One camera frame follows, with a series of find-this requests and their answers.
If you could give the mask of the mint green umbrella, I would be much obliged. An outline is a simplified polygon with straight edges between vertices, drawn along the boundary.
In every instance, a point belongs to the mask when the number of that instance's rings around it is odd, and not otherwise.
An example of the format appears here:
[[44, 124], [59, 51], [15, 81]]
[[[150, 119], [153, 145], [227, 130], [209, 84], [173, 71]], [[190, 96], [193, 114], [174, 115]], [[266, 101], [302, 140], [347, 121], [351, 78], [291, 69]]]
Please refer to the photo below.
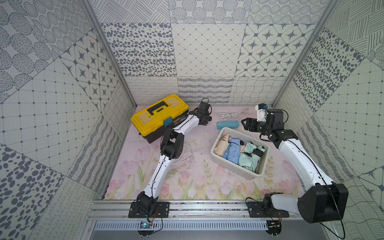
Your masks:
[[240, 154], [238, 165], [248, 171], [255, 172], [265, 152], [264, 146], [247, 143], [244, 152]]

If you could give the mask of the beige umbrella black stripes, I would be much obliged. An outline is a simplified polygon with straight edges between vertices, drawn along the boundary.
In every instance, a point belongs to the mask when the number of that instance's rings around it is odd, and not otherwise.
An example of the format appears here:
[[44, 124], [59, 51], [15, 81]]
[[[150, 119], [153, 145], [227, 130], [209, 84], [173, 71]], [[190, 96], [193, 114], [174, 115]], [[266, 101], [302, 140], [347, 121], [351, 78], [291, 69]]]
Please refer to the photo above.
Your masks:
[[231, 131], [228, 132], [227, 135], [224, 135], [218, 142], [217, 146], [214, 149], [214, 154], [223, 157], [228, 146], [229, 146], [229, 138], [230, 138]]

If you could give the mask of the white plastic storage box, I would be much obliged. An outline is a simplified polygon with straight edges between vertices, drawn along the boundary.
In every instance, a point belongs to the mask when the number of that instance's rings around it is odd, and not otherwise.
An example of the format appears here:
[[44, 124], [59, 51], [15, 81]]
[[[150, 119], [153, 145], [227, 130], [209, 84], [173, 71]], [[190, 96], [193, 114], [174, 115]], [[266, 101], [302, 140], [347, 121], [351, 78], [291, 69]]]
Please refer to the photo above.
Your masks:
[[212, 146], [211, 155], [216, 164], [252, 180], [264, 175], [269, 147], [258, 139], [224, 127]]

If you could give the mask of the periwinkle blue umbrella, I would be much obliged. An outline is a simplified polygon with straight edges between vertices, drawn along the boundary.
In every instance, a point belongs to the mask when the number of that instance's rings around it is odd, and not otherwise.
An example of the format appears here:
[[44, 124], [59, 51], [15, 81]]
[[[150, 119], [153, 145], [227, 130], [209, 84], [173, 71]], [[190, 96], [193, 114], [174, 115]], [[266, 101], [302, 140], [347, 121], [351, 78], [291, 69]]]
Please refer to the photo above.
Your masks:
[[223, 158], [234, 164], [238, 164], [240, 159], [240, 154], [244, 152], [245, 146], [247, 145], [247, 143], [250, 143], [250, 142], [251, 141], [244, 138], [235, 139], [230, 137], [229, 146]]

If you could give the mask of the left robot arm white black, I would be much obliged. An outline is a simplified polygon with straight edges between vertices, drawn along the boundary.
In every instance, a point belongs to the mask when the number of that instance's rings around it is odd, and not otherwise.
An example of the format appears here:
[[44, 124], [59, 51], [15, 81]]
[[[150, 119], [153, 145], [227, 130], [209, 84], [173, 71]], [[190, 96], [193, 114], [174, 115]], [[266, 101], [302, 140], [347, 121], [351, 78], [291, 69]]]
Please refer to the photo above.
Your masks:
[[211, 113], [212, 106], [209, 104], [209, 99], [203, 98], [182, 123], [166, 130], [161, 141], [161, 154], [155, 173], [136, 199], [139, 208], [147, 217], [154, 215], [157, 211], [157, 199], [161, 187], [172, 166], [172, 161], [178, 159], [183, 152], [185, 135], [199, 125], [206, 126], [212, 120]]

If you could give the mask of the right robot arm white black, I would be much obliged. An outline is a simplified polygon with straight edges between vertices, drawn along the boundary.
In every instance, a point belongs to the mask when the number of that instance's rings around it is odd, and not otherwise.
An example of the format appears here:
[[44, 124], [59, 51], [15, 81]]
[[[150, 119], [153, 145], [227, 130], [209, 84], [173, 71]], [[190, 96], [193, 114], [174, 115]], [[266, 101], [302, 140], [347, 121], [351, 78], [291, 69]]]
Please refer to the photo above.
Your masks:
[[310, 224], [343, 219], [348, 189], [327, 176], [304, 150], [294, 131], [285, 129], [283, 110], [264, 107], [258, 110], [256, 119], [246, 118], [241, 123], [246, 131], [266, 136], [286, 156], [306, 189], [300, 198], [267, 194], [263, 199], [267, 208], [298, 214]]

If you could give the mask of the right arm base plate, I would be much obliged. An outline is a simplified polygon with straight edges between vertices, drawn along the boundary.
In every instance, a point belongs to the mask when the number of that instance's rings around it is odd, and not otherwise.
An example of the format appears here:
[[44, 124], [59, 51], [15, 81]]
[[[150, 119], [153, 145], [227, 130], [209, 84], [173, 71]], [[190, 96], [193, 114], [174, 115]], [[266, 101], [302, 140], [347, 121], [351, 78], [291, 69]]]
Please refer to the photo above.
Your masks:
[[287, 211], [276, 210], [273, 208], [264, 207], [260, 202], [246, 202], [250, 218], [289, 218], [290, 214]]

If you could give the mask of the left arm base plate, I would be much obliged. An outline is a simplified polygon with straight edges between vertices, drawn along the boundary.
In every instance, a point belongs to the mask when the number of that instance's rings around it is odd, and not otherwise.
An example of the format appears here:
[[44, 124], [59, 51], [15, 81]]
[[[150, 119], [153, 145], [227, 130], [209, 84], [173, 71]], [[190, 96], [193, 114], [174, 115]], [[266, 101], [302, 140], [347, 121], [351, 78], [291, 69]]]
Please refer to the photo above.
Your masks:
[[142, 204], [133, 202], [130, 206], [129, 218], [168, 218], [170, 210], [170, 202], [151, 202], [150, 204]]

